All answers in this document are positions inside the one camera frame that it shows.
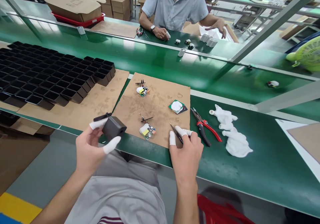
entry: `black square casing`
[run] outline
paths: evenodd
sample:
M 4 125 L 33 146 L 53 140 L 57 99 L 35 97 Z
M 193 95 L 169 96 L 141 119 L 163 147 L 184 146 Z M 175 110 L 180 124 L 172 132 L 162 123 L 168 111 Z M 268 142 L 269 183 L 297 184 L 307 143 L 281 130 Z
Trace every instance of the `black square casing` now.
M 127 127 L 117 117 L 110 116 L 104 125 L 102 132 L 108 141 L 110 141 L 116 136 L 122 136 L 126 129 Z

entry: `man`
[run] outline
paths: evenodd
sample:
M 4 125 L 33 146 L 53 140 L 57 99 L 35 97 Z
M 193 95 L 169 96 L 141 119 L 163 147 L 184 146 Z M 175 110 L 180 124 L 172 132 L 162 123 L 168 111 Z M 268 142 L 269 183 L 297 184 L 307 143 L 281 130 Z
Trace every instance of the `man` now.
M 101 126 L 89 126 L 77 137 L 76 170 L 31 224 L 167 223 L 154 165 L 146 160 L 126 162 L 114 150 L 120 137 L 98 147 Z M 170 155 L 177 182 L 173 223 L 197 224 L 196 174 L 203 144 L 197 133 L 176 129 L 183 148 L 177 148 L 171 131 Z
M 153 14 L 154 24 L 148 19 Z M 186 21 L 199 22 L 209 27 L 206 30 L 217 28 L 222 38 L 226 38 L 224 19 L 209 14 L 205 0 L 146 0 L 139 20 L 144 29 L 162 40 L 169 40 L 167 29 L 182 32 Z

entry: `light blue shirt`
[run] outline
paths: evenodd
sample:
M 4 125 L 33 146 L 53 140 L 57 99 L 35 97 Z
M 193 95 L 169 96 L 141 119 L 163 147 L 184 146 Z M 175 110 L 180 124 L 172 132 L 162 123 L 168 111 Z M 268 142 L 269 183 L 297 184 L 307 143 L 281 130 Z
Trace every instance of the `light blue shirt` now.
M 195 24 L 208 15 L 205 0 L 146 0 L 142 11 L 160 28 L 182 31 L 186 21 Z

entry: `red-handled pliers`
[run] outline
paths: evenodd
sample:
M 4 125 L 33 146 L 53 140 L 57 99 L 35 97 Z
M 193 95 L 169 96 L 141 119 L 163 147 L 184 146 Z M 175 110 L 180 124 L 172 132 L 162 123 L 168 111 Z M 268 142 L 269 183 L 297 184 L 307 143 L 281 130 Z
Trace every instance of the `red-handled pliers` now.
M 203 120 L 201 118 L 201 116 L 199 115 L 199 113 L 195 110 L 195 108 L 192 108 L 191 109 L 193 115 L 195 116 L 195 118 L 197 119 L 197 126 L 198 126 L 198 129 L 199 129 L 199 132 L 200 132 L 200 136 L 202 137 L 203 141 L 205 142 L 205 144 L 210 147 L 211 146 L 211 143 L 210 141 L 207 139 L 207 136 L 204 132 L 204 127 L 205 126 L 206 128 L 208 128 L 217 138 L 217 140 L 219 142 L 222 142 L 221 138 L 219 137 L 219 135 L 216 133 L 215 130 L 213 130 L 213 128 L 208 124 L 208 122 L 206 120 Z

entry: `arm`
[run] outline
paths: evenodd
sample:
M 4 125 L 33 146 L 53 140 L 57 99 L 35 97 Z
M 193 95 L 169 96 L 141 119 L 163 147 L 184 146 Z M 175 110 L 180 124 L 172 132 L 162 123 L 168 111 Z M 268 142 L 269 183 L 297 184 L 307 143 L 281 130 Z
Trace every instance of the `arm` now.
M 64 224 L 73 205 L 92 174 L 106 154 L 115 149 L 120 137 L 112 139 L 107 146 L 98 147 L 102 128 L 92 130 L 89 126 L 76 139 L 77 167 L 68 181 L 31 224 Z
M 226 38 L 226 30 L 223 28 L 224 19 L 209 14 L 205 0 L 196 0 L 194 2 L 189 20 L 192 24 L 199 22 L 202 26 L 209 27 L 206 30 L 217 28 L 222 34 L 222 38 Z
M 224 19 L 223 18 L 215 17 L 211 14 L 208 14 L 199 23 L 202 26 L 209 27 L 209 28 L 206 28 L 206 30 L 217 28 L 219 30 L 219 32 L 222 34 L 222 38 L 223 39 L 226 38 L 227 33 L 226 33 L 226 30 L 223 28 L 224 27 Z
M 153 25 L 149 18 L 156 12 L 157 3 L 158 0 L 146 0 L 142 7 L 142 14 L 140 16 L 139 23 L 144 29 L 148 31 L 151 31 L 151 26 Z M 156 27 L 153 30 L 154 35 L 161 40 L 169 40 L 166 32 L 167 30 L 165 28 L 159 27 Z
M 196 132 L 185 131 L 176 126 L 183 139 L 183 148 L 178 149 L 175 134 L 170 132 L 170 155 L 177 182 L 177 201 L 174 224 L 198 224 L 198 184 L 196 175 L 203 151 L 203 144 Z

